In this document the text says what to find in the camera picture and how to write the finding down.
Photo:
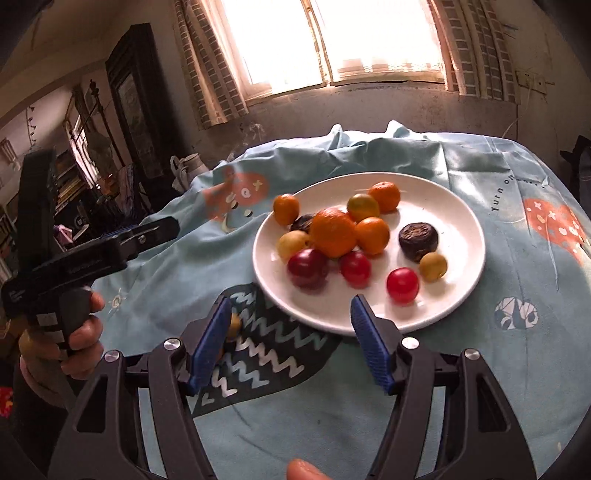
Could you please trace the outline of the person's right hand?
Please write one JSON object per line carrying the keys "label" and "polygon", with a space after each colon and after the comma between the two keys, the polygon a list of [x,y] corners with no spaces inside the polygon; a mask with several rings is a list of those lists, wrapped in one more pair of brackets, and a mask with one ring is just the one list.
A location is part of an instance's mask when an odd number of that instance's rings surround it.
{"label": "person's right hand", "polygon": [[331,477],[310,462],[294,459],[287,464],[287,480],[331,480]]}

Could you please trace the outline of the person's left hand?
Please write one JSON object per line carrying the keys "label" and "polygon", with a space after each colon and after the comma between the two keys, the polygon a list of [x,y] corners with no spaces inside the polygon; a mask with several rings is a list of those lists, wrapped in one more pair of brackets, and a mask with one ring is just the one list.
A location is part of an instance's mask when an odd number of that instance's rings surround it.
{"label": "person's left hand", "polygon": [[55,407],[66,407],[71,395],[66,392],[67,377],[76,381],[87,380],[103,355],[100,337],[103,332],[101,320],[95,316],[105,306],[98,292],[88,291],[89,316],[68,337],[71,354],[62,355],[58,344],[47,336],[36,318],[38,311],[48,312],[38,302],[24,307],[27,328],[19,339],[20,371],[31,390],[42,400]]}

